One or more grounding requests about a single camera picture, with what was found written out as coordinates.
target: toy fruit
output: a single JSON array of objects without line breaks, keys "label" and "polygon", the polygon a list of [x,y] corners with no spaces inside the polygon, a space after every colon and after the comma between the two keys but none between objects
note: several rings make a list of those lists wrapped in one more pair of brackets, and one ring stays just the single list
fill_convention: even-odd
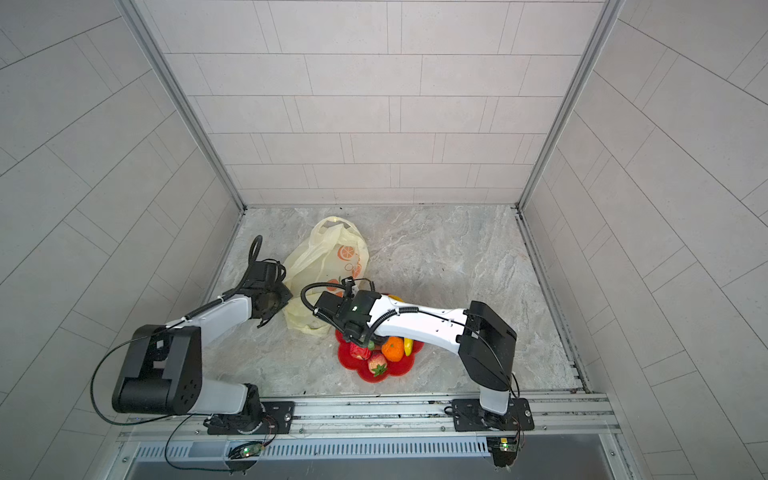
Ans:
[{"label": "toy fruit", "polygon": [[368,360],[368,370],[373,376],[379,376],[386,372],[386,359],[381,353],[377,353]]},{"label": "toy fruit", "polygon": [[361,346],[357,346],[352,342],[349,342],[349,354],[354,359],[358,359],[358,360],[367,360],[371,358],[371,351],[369,349],[364,349]]},{"label": "toy fruit", "polygon": [[406,354],[406,348],[400,337],[390,336],[386,343],[382,345],[382,353],[390,362],[399,362]]}]

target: gray wall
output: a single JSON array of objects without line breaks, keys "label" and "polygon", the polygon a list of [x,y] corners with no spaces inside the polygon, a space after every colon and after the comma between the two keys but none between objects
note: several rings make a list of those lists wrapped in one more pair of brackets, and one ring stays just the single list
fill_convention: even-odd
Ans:
[{"label": "gray wall", "polygon": [[600,2],[137,0],[246,204],[516,202]]},{"label": "gray wall", "polygon": [[525,209],[648,478],[768,473],[766,31],[761,0],[627,1]]},{"label": "gray wall", "polygon": [[0,58],[0,477],[80,479],[96,362],[199,304],[238,213],[110,0],[0,2]]}]

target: black mounting plate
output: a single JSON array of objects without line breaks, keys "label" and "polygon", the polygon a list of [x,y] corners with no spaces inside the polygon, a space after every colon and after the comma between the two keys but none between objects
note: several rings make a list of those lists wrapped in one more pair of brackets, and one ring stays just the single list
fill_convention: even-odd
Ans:
[{"label": "black mounting plate", "polygon": [[[293,421],[293,409],[296,406],[294,402],[261,402],[264,405],[264,413],[271,416],[277,422],[277,433],[284,435],[290,431],[290,424]],[[267,433],[274,433],[274,429],[270,431],[269,422],[261,422],[261,425],[249,432],[243,434],[235,429],[223,429],[216,426],[208,426],[208,435],[266,435]]]},{"label": "black mounting plate", "polygon": [[[454,399],[451,401],[453,410],[453,427],[457,432],[483,432],[492,430],[492,427],[483,423],[485,410],[480,406],[480,399]],[[518,429],[517,420],[520,420],[520,430],[527,432],[534,429],[531,406],[527,399],[509,399],[507,408],[508,420],[500,425],[503,432],[514,432]]]}]

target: metal corner post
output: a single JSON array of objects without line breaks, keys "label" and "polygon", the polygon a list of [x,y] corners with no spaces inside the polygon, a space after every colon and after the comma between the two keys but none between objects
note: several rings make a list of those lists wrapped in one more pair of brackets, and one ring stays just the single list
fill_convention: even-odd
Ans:
[{"label": "metal corner post", "polygon": [[521,215],[525,214],[525,208],[531,201],[531,195],[538,183],[538,179],[541,178],[541,174],[544,172],[549,157],[552,155],[552,151],[554,151],[554,147],[565,128],[568,116],[576,105],[576,100],[578,100],[581,91],[584,90],[584,86],[587,84],[589,74],[592,72],[592,68],[598,60],[600,51],[603,48],[603,45],[605,45],[605,42],[611,33],[611,29],[616,23],[616,19],[619,16],[619,11],[621,10],[621,5],[623,3],[624,0],[605,0],[605,3],[603,4],[603,9],[592,30],[592,35],[587,42],[586,48],[584,48],[584,54],[581,56],[581,60],[576,67],[576,72],[571,79],[571,83],[568,85],[563,101],[560,103],[560,108],[554,117],[554,122],[549,128],[549,132],[547,132],[544,146],[541,147],[541,152],[533,166],[531,176],[528,178],[528,182],[525,184],[523,193],[520,196],[518,209],[520,210]]},{"label": "metal corner post", "polygon": [[203,155],[208,160],[211,167],[214,168],[216,175],[230,192],[230,196],[237,205],[237,209],[243,213],[246,206],[243,202],[243,198],[232,183],[227,171],[224,170],[221,159],[214,150],[213,145],[210,143],[210,139],[205,133],[205,130],[203,130],[200,120],[197,118],[194,110],[192,110],[192,107],[187,101],[187,97],[181,91],[181,86],[179,85],[178,80],[174,77],[168,63],[165,61],[163,53],[160,51],[154,38],[152,38],[152,34],[144,23],[144,19],[141,17],[141,13],[138,11],[134,0],[114,0],[114,3],[123,15],[125,23],[136,38],[139,47],[144,52],[144,55],[146,55],[155,74],[157,74],[160,83],[170,96],[176,110],[179,112],[179,115],[181,115],[181,119],[187,125],[193,139],[200,147],[200,150],[203,152]]}]

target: side wall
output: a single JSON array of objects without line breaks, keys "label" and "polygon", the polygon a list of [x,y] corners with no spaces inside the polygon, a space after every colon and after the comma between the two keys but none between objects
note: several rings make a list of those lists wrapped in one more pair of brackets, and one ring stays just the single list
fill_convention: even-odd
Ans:
[{"label": "side wall", "polygon": [[602,7],[136,3],[252,205],[516,202]]},{"label": "side wall", "polygon": [[0,2],[0,58],[0,477],[80,479],[93,368],[199,305],[238,212],[111,0]]},{"label": "side wall", "polygon": [[758,0],[628,0],[525,208],[648,478],[768,473],[766,30]]}]

